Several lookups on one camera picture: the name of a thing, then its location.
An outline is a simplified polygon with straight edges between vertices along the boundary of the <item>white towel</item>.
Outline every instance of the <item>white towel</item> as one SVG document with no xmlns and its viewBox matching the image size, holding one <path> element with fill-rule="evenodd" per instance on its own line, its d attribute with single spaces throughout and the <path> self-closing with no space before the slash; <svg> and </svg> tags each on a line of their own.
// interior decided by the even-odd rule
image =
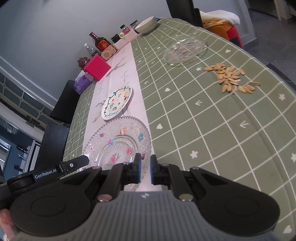
<svg viewBox="0 0 296 241">
<path fill-rule="evenodd" d="M 224 10 L 216 10 L 212 12 L 200 11 L 200 16 L 202 18 L 202 21 L 209 21 L 214 18 L 219 18 L 219 19 L 226 19 L 233 25 L 240 25 L 239 17 L 236 14 L 232 12 L 227 12 Z"/>
</svg>

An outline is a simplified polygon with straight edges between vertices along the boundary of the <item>metal screw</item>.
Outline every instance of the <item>metal screw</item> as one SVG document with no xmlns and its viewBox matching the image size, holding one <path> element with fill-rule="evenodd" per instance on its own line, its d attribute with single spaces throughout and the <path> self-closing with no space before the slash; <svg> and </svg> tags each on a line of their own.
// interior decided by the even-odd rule
<svg viewBox="0 0 296 241">
<path fill-rule="evenodd" d="M 101 195 L 98 196 L 98 200 L 99 200 L 100 202 L 108 202 L 108 201 L 110 201 L 111 199 L 112 199 L 112 196 L 109 195 L 109 194 L 101 194 Z"/>
<path fill-rule="evenodd" d="M 181 201 L 192 201 L 193 200 L 193 196 L 191 194 L 188 193 L 183 193 L 179 196 L 179 199 Z"/>
</svg>

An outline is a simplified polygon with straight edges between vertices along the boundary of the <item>red label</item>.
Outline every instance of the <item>red label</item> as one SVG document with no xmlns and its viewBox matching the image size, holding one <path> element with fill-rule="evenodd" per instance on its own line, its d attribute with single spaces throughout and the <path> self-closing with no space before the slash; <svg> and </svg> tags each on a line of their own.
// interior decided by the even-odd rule
<svg viewBox="0 0 296 241">
<path fill-rule="evenodd" d="M 105 40 L 102 40 L 99 44 L 98 47 L 101 51 L 104 51 L 106 48 L 108 48 L 110 44 L 108 44 Z"/>
<path fill-rule="evenodd" d="M 127 28 L 126 30 L 123 31 L 124 34 L 128 34 L 131 30 Z"/>
</svg>

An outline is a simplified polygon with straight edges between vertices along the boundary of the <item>green checkered tablecloth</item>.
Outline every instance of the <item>green checkered tablecloth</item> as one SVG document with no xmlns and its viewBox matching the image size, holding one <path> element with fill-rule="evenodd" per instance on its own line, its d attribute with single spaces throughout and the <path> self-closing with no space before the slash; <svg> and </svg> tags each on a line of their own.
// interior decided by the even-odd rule
<svg viewBox="0 0 296 241">
<path fill-rule="evenodd" d="M 296 98 L 261 62 L 229 41 L 179 19 L 162 19 L 139 35 L 132 49 L 152 145 L 160 163 L 183 170 L 201 166 L 271 195 L 281 213 L 281 240 L 295 235 Z M 164 51 L 177 37 L 196 34 L 207 48 L 192 61 L 168 64 Z M 221 93 L 216 63 L 242 68 L 240 85 L 261 83 L 252 94 Z M 70 128 L 64 161 L 81 155 L 95 84 L 81 95 Z"/>
<path fill-rule="evenodd" d="M 87 117 L 89 115 L 95 86 L 96 81 L 93 82 L 80 96 L 69 130 L 63 161 L 69 161 L 81 156 Z"/>
</svg>

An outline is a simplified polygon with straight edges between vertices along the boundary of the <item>purple tissue box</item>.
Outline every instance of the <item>purple tissue box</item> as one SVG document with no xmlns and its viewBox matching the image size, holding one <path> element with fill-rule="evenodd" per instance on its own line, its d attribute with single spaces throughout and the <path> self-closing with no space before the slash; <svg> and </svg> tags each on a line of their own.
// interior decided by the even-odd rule
<svg viewBox="0 0 296 241">
<path fill-rule="evenodd" d="M 87 87 L 90 86 L 90 84 L 93 82 L 93 78 L 92 80 L 88 79 L 86 77 L 86 75 L 88 74 L 85 74 L 81 77 L 79 77 L 76 81 L 75 81 L 75 84 L 74 84 L 74 89 L 75 91 L 78 93 L 78 94 L 82 94 L 83 91 L 86 90 Z"/>
</svg>

